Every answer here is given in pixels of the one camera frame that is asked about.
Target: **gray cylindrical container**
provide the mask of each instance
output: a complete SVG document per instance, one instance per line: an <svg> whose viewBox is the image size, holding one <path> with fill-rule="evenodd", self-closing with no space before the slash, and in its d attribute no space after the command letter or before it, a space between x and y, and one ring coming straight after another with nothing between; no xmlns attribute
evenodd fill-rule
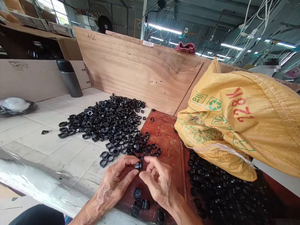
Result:
<svg viewBox="0 0 300 225"><path fill-rule="evenodd" d="M77 80L75 71L70 61L65 59L58 59L56 60L56 63L60 71L60 74L62 76L62 80L65 86L67 87L71 97L73 98L82 97L83 94L79 82Z"/></svg>

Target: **black lid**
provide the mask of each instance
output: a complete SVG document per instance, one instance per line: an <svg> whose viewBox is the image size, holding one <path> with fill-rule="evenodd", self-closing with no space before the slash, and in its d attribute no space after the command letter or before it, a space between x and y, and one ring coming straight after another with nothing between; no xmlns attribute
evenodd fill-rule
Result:
<svg viewBox="0 0 300 225"><path fill-rule="evenodd" d="M73 66L70 63L70 61L65 60L65 59L57 59L56 64L57 64L58 69L61 72L74 73L74 69L73 69Z"/></svg>

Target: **wrinkled hand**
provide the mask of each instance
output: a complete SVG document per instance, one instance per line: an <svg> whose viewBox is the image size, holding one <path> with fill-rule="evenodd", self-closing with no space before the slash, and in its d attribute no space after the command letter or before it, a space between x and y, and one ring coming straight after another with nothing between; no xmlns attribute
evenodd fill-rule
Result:
<svg viewBox="0 0 300 225"><path fill-rule="evenodd" d="M160 162L157 157L145 156L144 161L149 164L146 171L140 172L140 178L148 186L153 199L168 212L172 211L179 196L172 182L172 167Z"/></svg>
<svg viewBox="0 0 300 225"><path fill-rule="evenodd" d="M138 161L139 159L135 156L125 155L118 162L108 167L95 195L83 206L70 224L94 224L114 207L138 174L138 170L133 169L123 180L120 180L121 172L128 165L134 165Z"/></svg>

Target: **plastic bag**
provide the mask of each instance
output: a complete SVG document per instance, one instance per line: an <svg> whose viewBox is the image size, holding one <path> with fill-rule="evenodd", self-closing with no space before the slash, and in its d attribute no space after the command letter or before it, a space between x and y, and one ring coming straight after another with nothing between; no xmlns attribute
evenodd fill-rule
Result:
<svg viewBox="0 0 300 225"><path fill-rule="evenodd" d="M247 155L300 178L299 111L290 88L264 74L222 73L215 58L174 127L188 148L240 179L257 177Z"/></svg>
<svg viewBox="0 0 300 225"><path fill-rule="evenodd" d="M28 114L36 109L35 102L22 98L9 97L0 101L1 116L18 116Z"/></svg>

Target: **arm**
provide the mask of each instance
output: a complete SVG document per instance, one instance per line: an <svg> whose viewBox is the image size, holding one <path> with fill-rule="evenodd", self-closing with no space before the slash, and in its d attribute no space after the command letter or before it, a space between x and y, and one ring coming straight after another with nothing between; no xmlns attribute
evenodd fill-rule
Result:
<svg viewBox="0 0 300 225"><path fill-rule="evenodd" d="M128 185L138 174L138 170L131 170L123 180L119 175L127 165L134 165L139 161L135 156L123 156L118 162L107 168L103 180L95 195L89 200L70 225L92 225L114 207L123 197Z"/></svg>
<svg viewBox="0 0 300 225"><path fill-rule="evenodd" d="M146 171L140 172L140 178L149 187L153 199L167 210L178 225L200 225L201 221L180 195L172 182L172 168L160 162L157 157L145 156L148 162Z"/></svg>

